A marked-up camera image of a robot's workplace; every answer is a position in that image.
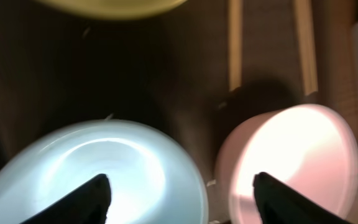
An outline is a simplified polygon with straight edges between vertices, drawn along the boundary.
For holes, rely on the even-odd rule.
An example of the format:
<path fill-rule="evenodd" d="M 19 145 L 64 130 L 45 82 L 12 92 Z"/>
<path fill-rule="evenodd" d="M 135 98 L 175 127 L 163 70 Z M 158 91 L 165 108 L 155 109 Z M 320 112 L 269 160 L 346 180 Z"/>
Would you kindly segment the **pink bowl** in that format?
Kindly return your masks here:
<path fill-rule="evenodd" d="M 345 218 L 358 185 L 358 147 L 346 121 L 304 104 L 249 118 L 224 140 L 216 180 L 233 223 L 260 223 L 253 179 L 266 172 L 329 212 Z"/>

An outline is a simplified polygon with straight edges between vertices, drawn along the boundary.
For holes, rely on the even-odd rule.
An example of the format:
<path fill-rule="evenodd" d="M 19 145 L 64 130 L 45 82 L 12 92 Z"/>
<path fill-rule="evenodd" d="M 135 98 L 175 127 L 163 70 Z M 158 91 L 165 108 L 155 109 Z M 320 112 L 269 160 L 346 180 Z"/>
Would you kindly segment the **light blue bowl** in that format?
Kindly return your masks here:
<path fill-rule="evenodd" d="M 21 223 L 104 174 L 104 223 L 206 223 L 208 198 L 191 157 L 172 138 L 123 120 L 75 124 L 34 142 L 0 171 L 0 223 Z"/>

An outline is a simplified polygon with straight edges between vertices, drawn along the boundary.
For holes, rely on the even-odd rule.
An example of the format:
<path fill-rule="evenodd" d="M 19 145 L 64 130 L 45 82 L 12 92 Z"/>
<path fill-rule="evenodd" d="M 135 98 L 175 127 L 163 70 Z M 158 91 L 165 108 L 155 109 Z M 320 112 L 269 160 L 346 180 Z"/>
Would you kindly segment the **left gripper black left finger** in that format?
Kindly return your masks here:
<path fill-rule="evenodd" d="M 98 174 L 21 224 L 105 224 L 110 204 L 109 179 Z"/>

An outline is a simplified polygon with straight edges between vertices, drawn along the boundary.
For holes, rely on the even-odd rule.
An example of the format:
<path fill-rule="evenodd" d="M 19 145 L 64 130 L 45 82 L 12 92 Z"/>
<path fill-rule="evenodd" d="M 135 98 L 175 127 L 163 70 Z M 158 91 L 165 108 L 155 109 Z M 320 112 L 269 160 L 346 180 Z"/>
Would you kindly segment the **yellow plate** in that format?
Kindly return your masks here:
<path fill-rule="evenodd" d="M 157 16 L 186 0 L 36 0 L 73 16 L 105 21 L 131 21 Z"/>

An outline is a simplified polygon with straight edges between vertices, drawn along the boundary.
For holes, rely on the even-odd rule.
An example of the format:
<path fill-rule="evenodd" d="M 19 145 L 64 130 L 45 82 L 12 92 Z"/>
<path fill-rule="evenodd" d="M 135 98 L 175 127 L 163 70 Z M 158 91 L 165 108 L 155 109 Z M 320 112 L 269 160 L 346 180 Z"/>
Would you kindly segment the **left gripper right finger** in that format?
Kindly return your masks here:
<path fill-rule="evenodd" d="M 266 172 L 254 175 L 253 188 L 263 224 L 351 224 Z"/>

